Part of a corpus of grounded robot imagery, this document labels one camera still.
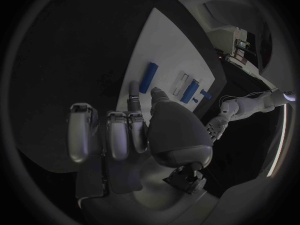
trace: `wire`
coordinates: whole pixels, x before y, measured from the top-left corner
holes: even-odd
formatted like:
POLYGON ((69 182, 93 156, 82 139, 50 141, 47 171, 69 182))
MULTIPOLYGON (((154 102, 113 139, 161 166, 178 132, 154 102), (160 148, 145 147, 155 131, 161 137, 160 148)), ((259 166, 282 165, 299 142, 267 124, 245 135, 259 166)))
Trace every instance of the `wire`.
POLYGON ((257 94, 263 94, 263 93, 266 93, 266 92, 272 92, 273 90, 276 90, 276 88, 273 88, 271 90, 267 90, 267 91, 258 91, 258 92, 251 92, 249 93, 248 95, 246 96, 230 96, 230 95, 224 95, 224 96, 221 96, 220 99, 219 99, 219 107, 221 108, 221 105, 222 103, 224 102, 225 99, 228 99, 228 98, 234 98, 234 99, 239 99, 239 98, 247 98, 247 97, 250 97, 250 96, 254 96, 254 95, 257 95, 257 94))

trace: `blue object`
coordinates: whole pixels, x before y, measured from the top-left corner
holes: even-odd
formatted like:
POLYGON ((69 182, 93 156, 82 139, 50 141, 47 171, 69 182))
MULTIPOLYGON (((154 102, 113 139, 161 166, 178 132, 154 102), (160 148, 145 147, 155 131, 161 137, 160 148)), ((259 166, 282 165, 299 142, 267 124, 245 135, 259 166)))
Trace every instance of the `blue object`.
POLYGON ((191 100, 192 96, 195 94, 198 88, 199 84, 195 80, 193 80, 188 86, 188 88, 185 90, 183 97, 180 101, 187 104, 191 100))
POLYGON ((208 92, 204 91, 203 89, 200 92, 204 97, 206 97, 207 99, 211 99, 212 95, 210 95, 208 92))
POLYGON ((143 77, 143 80, 141 81, 140 85, 139 85, 139 92, 142 94, 147 93, 147 90, 151 84, 151 81, 157 71, 157 69, 159 68, 159 66, 157 66, 155 63, 150 62, 147 72, 145 74, 145 76, 143 77))

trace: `robotic hand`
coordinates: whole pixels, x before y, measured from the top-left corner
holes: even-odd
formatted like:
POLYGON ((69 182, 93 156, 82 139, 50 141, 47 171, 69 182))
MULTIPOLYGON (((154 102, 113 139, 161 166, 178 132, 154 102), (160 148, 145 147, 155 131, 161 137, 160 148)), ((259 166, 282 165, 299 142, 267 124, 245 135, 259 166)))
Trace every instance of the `robotic hand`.
POLYGON ((267 113, 289 101, 280 90, 263 92, 257 98, 239 97, 223 102, 220 114, 211 119, 206 130, 213 142, 219 140, 230 121, 246 119, 257 112, 267 113))

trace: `light strip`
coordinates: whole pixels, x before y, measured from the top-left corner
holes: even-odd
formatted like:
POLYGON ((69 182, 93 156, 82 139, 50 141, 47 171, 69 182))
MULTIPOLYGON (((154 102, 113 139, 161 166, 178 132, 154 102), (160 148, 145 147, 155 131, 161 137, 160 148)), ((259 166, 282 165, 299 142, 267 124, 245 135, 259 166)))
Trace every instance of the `light strip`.
POLYGON ((296 101, 296 98, 294 98, 294 97, 290 97, 290 96, 287 96, 287 95, 285 95, 285 94, 283 94, 283 96, 284 96, 287 100, 289 100, 289 101, 291 101, 291 102, 296 101))
POLYGON ((287 125, 287 105, 284 104, 283 106, 283 125, 282 125, 282 133, 281 133, 281 138, 280 138, 280 142, 279 142, 279 147, 275 156, 275 159, 273 161, 273 164, 271 166, 270 171, 267 174, 267 177, 270 177, 275 169, 275 166, 278 162, 281 150, 283 148, 283 144, 284 144, 284 139, 285 139, 285 133, 286 133, 286 125, 287 125))

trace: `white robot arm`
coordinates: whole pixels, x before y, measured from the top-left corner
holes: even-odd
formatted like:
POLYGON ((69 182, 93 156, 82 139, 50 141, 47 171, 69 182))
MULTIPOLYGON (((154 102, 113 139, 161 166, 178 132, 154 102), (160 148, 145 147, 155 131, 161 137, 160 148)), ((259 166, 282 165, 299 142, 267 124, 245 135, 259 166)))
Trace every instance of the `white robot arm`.
POLYGON ((257 98, 238 97, 223 102, 220 114, 206 125, 213 142, 219 140, 230 121, 246 119, 257 112, 267 113, 289 101, 280 90, 263 92, 257 98))

